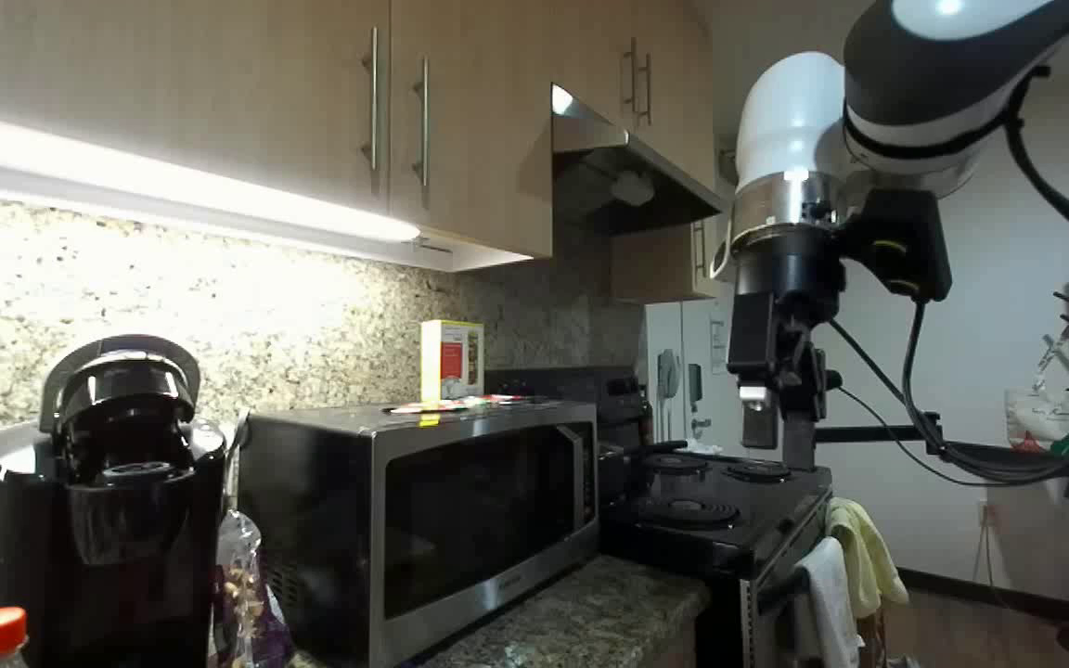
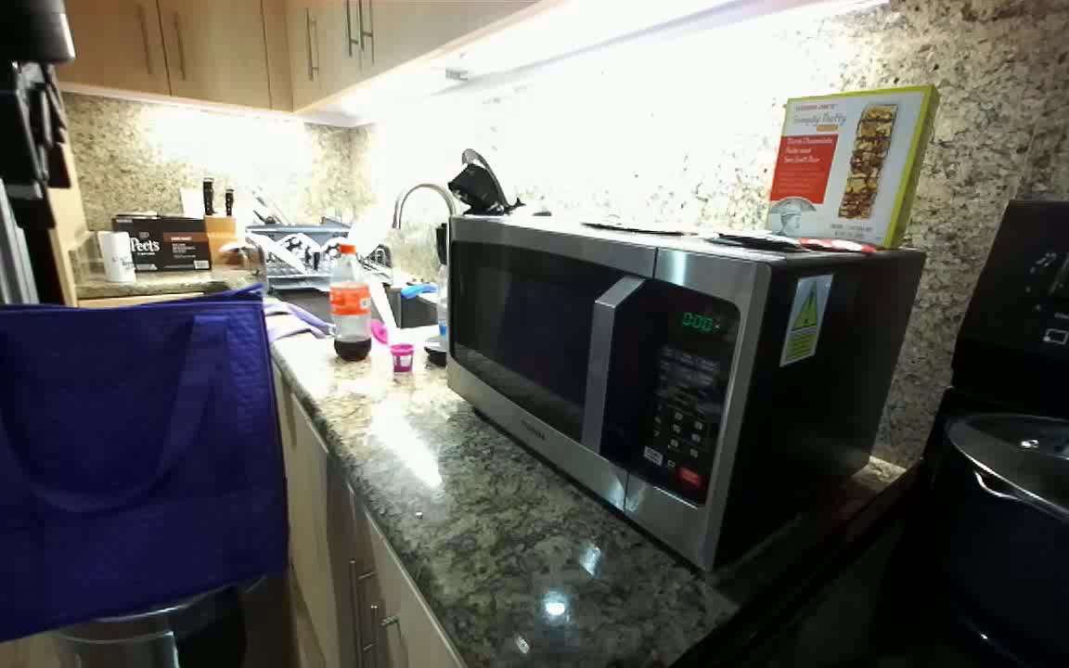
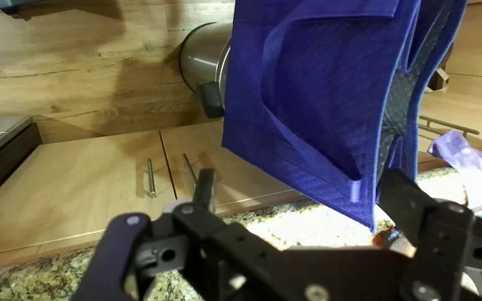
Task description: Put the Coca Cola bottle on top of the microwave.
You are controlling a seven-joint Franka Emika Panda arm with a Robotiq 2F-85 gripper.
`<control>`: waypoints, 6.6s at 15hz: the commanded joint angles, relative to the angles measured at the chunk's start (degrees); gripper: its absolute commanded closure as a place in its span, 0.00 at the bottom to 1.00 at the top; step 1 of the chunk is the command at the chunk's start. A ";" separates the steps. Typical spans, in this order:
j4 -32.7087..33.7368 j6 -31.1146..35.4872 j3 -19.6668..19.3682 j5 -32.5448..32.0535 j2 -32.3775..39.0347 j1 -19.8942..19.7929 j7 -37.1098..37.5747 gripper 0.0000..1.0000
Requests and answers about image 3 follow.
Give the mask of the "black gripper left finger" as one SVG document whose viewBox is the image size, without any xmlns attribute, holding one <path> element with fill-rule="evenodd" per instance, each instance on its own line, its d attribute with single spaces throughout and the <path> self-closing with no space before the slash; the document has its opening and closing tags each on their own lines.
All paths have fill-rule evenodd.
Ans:
<svg viewBox="0 0 482 301">
<path fill-rule="evenodd" d="M 215 211 L 215 179 L 213 169 L 202 169 L 193 194 L 193 202 L 210 212 Z"/>
</svg>

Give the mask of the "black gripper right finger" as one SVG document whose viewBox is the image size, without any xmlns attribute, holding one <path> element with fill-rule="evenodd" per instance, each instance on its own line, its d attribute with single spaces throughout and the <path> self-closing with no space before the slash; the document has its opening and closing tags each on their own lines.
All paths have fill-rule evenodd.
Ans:
<svg viewBox="0 0 482 301">
<path fill-rule="evenodd" d="M 474 214 L 463 204 L 436 201 L 401 169 L 382 174 L 379 206 L 397 229 L 418 248 L 416 256 L 463 263 Z"/>
</svg>

